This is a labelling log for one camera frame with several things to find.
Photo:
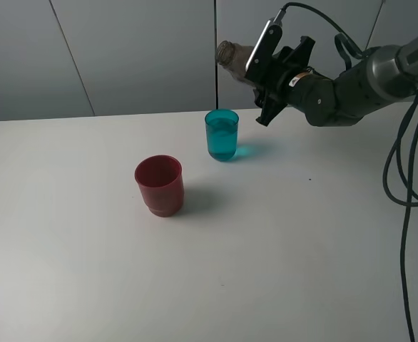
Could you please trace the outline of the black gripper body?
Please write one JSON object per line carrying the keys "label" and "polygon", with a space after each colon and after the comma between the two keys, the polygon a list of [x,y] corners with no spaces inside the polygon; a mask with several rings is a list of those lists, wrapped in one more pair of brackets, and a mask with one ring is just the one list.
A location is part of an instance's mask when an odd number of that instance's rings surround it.
{"label": "black gripper body", "polygon": [[290,81],[300,74],[311,73],[311,67],[302,67],[296,63],[279,63],[273,61],[266,72],[254,82],[254,103],[257,107],[263,107],[266,100],[272,100],[280,105],[287,105],[288,96],[292,86]]}

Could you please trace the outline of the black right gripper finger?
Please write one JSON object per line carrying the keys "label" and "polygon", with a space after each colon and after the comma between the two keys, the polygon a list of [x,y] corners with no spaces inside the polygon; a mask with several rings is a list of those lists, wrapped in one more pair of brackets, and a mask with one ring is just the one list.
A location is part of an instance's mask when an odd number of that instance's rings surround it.
{"label": "black right gripper finger", "polygon": [[315,41],[309,36],[302,36],[296,48],[285,46],[273,56],[273,65],[284,70],[304,70],[309,66],[310,56]]}

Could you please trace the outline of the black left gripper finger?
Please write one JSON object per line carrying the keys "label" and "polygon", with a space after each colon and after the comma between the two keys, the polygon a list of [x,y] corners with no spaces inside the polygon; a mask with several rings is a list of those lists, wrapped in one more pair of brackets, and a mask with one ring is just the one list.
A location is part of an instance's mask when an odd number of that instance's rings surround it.
{"label": "black left gripper finger", "polygon": [[256,118],[256,122],[265,127],[267,127],[287,107],[287,102],[275,100],[270,96],[256,98],[255,104],[261,109],[261,113]]}

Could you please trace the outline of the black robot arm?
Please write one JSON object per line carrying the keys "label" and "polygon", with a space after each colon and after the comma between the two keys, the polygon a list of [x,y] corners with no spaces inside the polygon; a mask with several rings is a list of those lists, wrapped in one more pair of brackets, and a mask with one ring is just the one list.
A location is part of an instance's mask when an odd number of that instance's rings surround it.
{"label": "black robot arm", "polygon": [[312,126],[351,126],[418,90],[418,37],[403,46],[373,48],[357,65],[330,79],[310,69],[313,39],[303,36],[296,48],[276,53],[281,36],[280,26],[265,28],[245,65],[262,109],[257,118],[261,125],[291,106]]}

